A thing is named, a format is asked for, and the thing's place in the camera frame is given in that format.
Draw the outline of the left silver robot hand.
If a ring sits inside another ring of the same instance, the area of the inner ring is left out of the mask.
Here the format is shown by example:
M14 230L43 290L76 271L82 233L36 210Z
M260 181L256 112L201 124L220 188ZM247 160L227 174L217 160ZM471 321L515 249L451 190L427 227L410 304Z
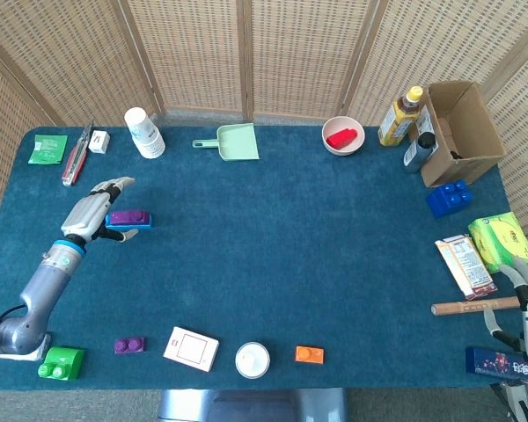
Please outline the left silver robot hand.
M136 236L137 229L120 232L105 225L110 207L124 188L134 183L134 178L120 177L95 185L87 196L77 202L63 222L61 230L64 237L75 244L86 245L97 238L123 243Z

